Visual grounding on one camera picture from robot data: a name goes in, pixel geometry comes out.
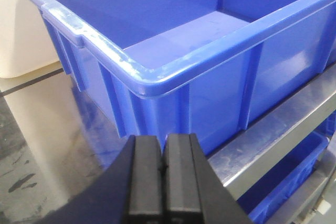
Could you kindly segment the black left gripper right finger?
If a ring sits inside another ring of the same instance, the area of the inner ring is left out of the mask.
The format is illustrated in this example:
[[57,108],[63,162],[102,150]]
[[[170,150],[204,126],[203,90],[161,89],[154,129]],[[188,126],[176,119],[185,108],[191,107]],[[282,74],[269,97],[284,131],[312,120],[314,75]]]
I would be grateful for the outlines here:
[[166,223],[251,223],[211,168],[195,134],[170,134],[163,153]]

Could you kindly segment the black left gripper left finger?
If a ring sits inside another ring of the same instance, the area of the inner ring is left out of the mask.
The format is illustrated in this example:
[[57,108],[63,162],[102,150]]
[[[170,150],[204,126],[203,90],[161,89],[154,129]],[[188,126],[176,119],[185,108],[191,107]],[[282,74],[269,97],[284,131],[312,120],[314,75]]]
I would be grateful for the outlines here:
[[161,149],[131,135],[109,168],[45,223],[163,223]]

